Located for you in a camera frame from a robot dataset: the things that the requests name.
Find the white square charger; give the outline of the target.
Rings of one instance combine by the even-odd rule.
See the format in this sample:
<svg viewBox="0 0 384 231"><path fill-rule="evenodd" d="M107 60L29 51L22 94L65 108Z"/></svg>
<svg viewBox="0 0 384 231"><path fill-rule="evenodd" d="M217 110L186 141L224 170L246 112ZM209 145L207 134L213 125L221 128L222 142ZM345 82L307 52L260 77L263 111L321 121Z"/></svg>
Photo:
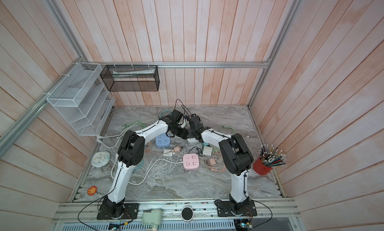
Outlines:
<svg viewBox="0 0 384 231"><path fill-rule="evenodd" d="M205 157L211 157L213 152L213 148L210 146L204 146L203 147L203 156Z"/></svg>

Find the pink charger plug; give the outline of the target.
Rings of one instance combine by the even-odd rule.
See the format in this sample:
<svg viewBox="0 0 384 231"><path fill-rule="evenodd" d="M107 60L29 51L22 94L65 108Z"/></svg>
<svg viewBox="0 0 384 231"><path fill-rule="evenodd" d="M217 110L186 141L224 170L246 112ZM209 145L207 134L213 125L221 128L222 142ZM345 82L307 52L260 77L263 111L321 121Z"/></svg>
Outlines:
<svg viewBox="0 0 384 231"><path fill-rule="evenodd" d="M173 152L179 154L183 149L183 146L177 146L173 149Z"/></svg>

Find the white charger plug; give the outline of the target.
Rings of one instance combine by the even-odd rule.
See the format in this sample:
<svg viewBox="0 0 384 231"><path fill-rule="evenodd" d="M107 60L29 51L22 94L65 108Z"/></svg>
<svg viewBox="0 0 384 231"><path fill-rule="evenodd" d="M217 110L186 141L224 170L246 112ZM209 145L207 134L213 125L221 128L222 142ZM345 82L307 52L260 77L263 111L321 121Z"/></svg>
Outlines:
<svg viewBox="0 0 384 231"><path fill-rule="evenodd" d="M173 156L173 149L164 149L163 156L164 157L172 157Z"/></svg>

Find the pink power strip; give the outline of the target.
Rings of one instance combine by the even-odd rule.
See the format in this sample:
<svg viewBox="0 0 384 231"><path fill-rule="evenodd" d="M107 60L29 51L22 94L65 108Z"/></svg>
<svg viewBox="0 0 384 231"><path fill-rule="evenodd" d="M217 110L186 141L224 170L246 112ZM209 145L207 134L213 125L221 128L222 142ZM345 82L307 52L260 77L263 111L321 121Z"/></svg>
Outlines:
<svg viewBox="0 0 384 231"><path fill-rule="evenodd" d="M199 155L188 153L183 155L183 167L186 171L197 170L200 166Z"/></svg>

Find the beige charger plug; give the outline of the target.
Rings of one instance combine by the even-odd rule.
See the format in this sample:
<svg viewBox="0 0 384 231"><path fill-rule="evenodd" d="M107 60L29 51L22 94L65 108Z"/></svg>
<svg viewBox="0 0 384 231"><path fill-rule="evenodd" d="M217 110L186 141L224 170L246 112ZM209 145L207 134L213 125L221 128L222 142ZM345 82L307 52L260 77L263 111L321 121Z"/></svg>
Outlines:
<svg viewBox="0 0 384 231"><path fill-rule="evenodd" d="M214 166L217 164L216 159L215 159L215 158L210 158L210 159L208 159L208 160L207 160L207 164L208 164L208 166L210 166L210 167L214 167Z"/></svg>

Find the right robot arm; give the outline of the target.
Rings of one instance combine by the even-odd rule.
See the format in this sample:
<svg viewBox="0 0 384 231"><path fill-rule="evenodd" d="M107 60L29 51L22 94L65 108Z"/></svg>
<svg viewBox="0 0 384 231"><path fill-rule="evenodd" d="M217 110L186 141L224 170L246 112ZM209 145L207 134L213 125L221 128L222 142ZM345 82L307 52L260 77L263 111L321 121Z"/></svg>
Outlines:
<svg viewBox="0 0 384 231"><path fill-rule="evenodd" d="M254 162L254 157L245 140L238 133L226 135L205 127L196 114L187 118L187 121L190 125L188 129L190 138L220 149L225 167L231 173L232 187L227 209L233 214L240 214L250 204L248 173Z"/></svg>

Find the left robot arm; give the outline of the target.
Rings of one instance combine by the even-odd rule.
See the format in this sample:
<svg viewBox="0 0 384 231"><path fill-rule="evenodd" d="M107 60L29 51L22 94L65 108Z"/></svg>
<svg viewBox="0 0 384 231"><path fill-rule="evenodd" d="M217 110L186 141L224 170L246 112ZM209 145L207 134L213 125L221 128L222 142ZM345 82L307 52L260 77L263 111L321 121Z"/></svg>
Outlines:
<svg viewBox="0 0 384 231"><path fill-rule="evenodd" d="M184 115L173 110L169 115L161 117L154 124L138 131L127 131L118 148L118 167L112 186L103 198L100 207L102 217L119 219L124 214L124 201L129 179L136 165L144 157L145 145L157 136L168 132L182 139L188 139Z"/></svg>

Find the white power strip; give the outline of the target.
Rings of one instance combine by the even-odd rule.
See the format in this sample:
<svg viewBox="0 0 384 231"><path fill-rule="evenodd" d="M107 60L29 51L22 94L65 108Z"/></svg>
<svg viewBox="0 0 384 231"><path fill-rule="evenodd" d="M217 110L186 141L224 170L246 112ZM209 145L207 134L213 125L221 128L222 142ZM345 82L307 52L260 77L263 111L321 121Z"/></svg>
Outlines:
<svg viewBox="0 0 384 231"><path fill-rule="evenodd" d="M196 138L188 138L187 141L189 144L199 143L199 140L197 140Z"/></svg>

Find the black mesh basket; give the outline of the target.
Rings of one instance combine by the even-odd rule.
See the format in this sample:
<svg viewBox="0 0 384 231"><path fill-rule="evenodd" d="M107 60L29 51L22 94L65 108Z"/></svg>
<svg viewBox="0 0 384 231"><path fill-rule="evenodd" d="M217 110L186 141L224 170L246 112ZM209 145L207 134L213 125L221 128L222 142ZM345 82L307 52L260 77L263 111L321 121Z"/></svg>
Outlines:
<svg viewBox="0 0 384 231"><path fill-rule="evenodd" d="M155 65L106 65L101 78L112 92L156 92L160 86L159 72Z"/></svg>

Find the red pencil cup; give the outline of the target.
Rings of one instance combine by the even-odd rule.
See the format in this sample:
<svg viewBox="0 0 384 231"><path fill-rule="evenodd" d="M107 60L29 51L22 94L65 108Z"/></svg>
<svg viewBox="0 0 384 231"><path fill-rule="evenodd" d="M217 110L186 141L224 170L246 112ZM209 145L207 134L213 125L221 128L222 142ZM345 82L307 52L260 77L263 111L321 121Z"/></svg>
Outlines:
<svg viewBox="0 0 384 231"><path fill-rule="evenodd" d="M262 145L260 155L253 164L254 171L261 175L267 175L272 169L284 166L287 157L279 147L274 145Z"/></svg>

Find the black round speaker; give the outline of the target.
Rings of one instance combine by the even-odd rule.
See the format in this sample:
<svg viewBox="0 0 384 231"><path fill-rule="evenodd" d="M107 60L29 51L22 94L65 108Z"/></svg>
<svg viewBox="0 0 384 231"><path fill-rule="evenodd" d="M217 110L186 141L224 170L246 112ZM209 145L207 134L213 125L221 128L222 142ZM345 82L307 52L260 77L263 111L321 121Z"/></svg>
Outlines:
<svg viewBox="0 0 384 231"><path fill-rule="evenodd" d="M181 217L184 222L190 222L194 218L194 210L191 206L185 206L182 208Z"/></svg>

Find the white box device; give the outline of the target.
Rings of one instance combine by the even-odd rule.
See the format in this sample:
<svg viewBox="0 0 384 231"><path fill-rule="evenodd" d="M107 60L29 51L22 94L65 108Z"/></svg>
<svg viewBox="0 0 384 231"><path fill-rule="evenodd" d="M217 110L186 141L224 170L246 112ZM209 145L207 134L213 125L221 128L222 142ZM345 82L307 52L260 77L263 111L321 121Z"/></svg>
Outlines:
<svg viewBox="0 0 384 231"><path fill-rule="evenodd" d="M142 225L150 226L148 231L157 231L162 223L163 210L145 210L142 215Z"/></svg>

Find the red round sticker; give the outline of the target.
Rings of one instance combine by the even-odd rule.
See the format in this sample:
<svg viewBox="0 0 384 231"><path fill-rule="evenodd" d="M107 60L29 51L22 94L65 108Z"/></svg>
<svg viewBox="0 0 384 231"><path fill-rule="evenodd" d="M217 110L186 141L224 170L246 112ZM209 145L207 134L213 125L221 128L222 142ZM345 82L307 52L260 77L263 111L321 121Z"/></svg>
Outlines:
<svg viewBox="0 0 384 231"><path fill-rule="evenodd" d="M88 194L88 196L93 196L97 193L97 191L98 191L97 186L91 186L88 188L87 194Z"/></svg>

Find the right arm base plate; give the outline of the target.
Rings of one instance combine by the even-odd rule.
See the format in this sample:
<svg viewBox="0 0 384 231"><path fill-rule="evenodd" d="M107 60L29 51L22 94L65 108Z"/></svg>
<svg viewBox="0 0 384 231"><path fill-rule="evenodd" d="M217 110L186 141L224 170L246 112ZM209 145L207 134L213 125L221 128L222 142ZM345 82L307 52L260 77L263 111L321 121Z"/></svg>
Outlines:
<svg viewBox="0 0 384 231"><path fill-rule="evenodd" d="M237 204L235 201L215 200L214 204L217 207L219 217L234 217L234 216L257 216L255 203L250 200L245 200Z"/></svg>

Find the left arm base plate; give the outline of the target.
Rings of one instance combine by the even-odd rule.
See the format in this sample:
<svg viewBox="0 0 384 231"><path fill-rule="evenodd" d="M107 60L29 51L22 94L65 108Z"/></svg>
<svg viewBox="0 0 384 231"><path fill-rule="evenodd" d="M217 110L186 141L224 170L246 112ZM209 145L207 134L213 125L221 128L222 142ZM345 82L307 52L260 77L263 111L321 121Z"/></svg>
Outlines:
<svg viewBox="0 0 384 231"><path fill-rule="evenodd" d="M138 216L139 203L102 204L97 220L134 220Z"/></svg>

